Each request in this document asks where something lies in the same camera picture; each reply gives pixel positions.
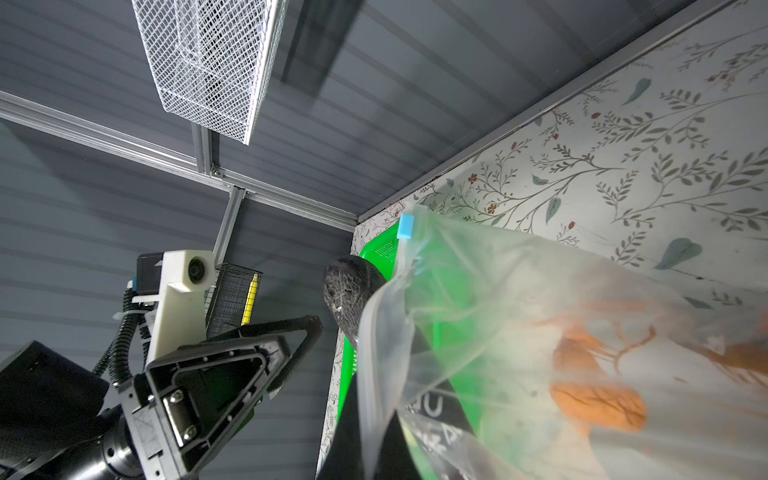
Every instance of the floral wallpaper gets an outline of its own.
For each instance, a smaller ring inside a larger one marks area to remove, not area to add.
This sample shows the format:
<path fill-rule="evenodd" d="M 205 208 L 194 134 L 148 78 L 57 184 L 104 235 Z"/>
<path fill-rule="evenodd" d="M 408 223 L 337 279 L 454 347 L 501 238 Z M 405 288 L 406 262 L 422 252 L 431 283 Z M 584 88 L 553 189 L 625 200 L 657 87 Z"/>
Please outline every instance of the floral wallpaper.
<path fill-rule="evenodd" d="M 323 436 L 320 437 L 320 455 L 317 459 L 317 471 L 323 466 L 331 448 L 333 432 L 336 430 L 336 422 L 339 421 L 339 387 L 341 386 L 341 361 L 344 353 L 344 334 L 339 329 L 336 337 L 336 353 L 333 356 L 333 371 L 331 372 L 331 384 L 328 389 L 328 403 L 326 404 L 326 416 L 323 421 Z"/>
<path fill-rule="evenodd" d="M 741 0 L 360 224 L 352 252 L 418 203 L 597 253 L 697 308 L 756 302 L 766 112 L 768 4 Z"/>

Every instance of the black wire mesh basket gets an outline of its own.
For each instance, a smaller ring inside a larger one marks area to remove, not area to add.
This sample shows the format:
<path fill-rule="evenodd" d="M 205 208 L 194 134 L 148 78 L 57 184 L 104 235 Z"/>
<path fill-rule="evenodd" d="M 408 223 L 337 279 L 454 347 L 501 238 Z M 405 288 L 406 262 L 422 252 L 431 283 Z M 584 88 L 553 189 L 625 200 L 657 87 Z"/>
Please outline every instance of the black wire mesh basket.
<path fill-rule="evenodd" d="M 205 316 L 206 337 L 213 338 L 250 322 L 261 272 L 222 263 Z"/>

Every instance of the metal frame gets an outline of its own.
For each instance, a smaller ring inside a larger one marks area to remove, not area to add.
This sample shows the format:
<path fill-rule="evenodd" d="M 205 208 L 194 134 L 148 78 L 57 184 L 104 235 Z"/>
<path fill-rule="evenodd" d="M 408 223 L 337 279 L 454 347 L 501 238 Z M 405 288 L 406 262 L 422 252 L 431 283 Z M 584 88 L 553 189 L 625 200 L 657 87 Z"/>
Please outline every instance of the metal frame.
<path fill-rule="evenodd" d="M 214 265 L 219 266 L 224 262 L 227 255 L 227 248 L 230 245 L 232 230 L 237 221 L 237 213 L 240 212 L 240 204 L 245 198 L 245 190 L 234 185 L 230 189 L 230 201 L 227 203 L 227 209 L 224 211 L 224 218 L 219 227 L 219 234 L 216 236 L 214 245 Z"/>
<path fill-rule="evenodd" d="M 197 159 L 189 155 L 4 91 L 0 91 L 0 118 L 219 190 L 229 191 L 234 185 L 247 190 L 251 200 L 341 230 L 353 232 L 357 225 L 357 216 L 350 212 L 223 168 L 217 169 L 220 175 L 208 176 L 197 171 Z"/>
<path fill-rule="evenodd" d="M 360 215 L 358 221 L 362 223 L 368 220 L 389 205 L 407 197 L 412 192 L 417 191 L 437 177 L 440 177 L 449 170 L 463 164 L 475 155 L 480 154 L 486 148 L 489 148 L 499 141 L 504 140 L 509 135 L 514 134 L 517 130 L 530 124 L 533 120 L 547 113 L 551 109 L 571 100 L 574 96 L 579 94 L 579 92 L 598 83 L 616 71 L 621 70 L 624 66 L 645 55 L 650 50 L 653 50 L 662 42 L 680 34 L 682 31 L 687 30 L 696 23 L 709 18 L 712 14 L 728 6 L 733 1 L 734 0 L 697 0 L 693 4 L 688 5 L 686 8 L 683 8 L 675 15 L 672 15 L 658 26 L 640 36 L 637 40 L 631 42 L 629 45 L 595 65 L 593 68 L 590 68 L 585 73 L 569 81 L 558 90 L 547 95 L 543 100 L 535 103 L 532 107 L 527 108 L 519 115 L 515 115 L 501 127 L 496 128 L 474 144 L 458 152 L 437 167 L 432 168 L 429 172 L 423 174 L 404 188 L 401 188 L 386 200 L 378 203 L 374 208 L 371 208 Z"/>
<path fill-rule="evenodd" d="M 214 149 L 210 142 L 210 130 L 193 121 L 192 144 L 194 145 L 194 157 L 197 161 L 197 172 L 210 176 L 214 167 Z"/>

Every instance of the white wire mesh basket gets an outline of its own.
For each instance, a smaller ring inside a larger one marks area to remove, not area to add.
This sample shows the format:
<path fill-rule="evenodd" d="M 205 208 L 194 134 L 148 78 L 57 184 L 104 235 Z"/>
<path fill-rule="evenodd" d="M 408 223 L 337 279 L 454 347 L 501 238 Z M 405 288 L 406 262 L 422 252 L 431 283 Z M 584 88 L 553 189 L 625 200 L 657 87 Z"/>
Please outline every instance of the white wire mesh basket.
<path fill-rule="evenodd" d="M 165 111 L 248 145 L 287 0 L 133 0 Z"/>

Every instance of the gray ribbed wall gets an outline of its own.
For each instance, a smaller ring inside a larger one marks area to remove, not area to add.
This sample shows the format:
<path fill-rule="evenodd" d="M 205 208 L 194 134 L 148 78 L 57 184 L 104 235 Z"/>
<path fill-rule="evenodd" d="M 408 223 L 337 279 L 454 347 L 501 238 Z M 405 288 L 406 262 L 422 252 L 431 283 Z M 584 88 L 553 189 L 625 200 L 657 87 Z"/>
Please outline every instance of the gray ribbed wall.
<path fill-rule="evenodd" d="M 368 0 L 344 38 L 305 25 L 339 47 L 329 68 L 296 51 L 295 68 L 325 77 L 308 89 L 280 81 L 303 4 L 291 0 L 252 143 L 223 138 L 220 162 L 360 214 L 688 3 Z M 191 154 L 130 0 L 3 0 L 0 89 Z"/>
<path fill-rule="evenodd" d="M 36 339 L 91 368 L 114 337 L 136 256 L 213 248 L 227 204 L 224 192 L 7 122 L 0 166 L 0 361 Z M 327 328 L 204 478 L 312 477 L 336 338 L 320 278 L 351 236 L 243 202 L 227 260 L 264 273 L 253 320 L 313 313 Z"/>
<path fill-rule="evenodd" d="M 204 470 L 204 480 L 313 478 L 337 332 L 321 279 L 328 262 L 348 253 L 351 243 L 351 233 L 243 202 L 227 261 L 264 272 L 252 321 L 313 314 L 325 333 L 280 394 L 259 405 L 251 423 Z"/>

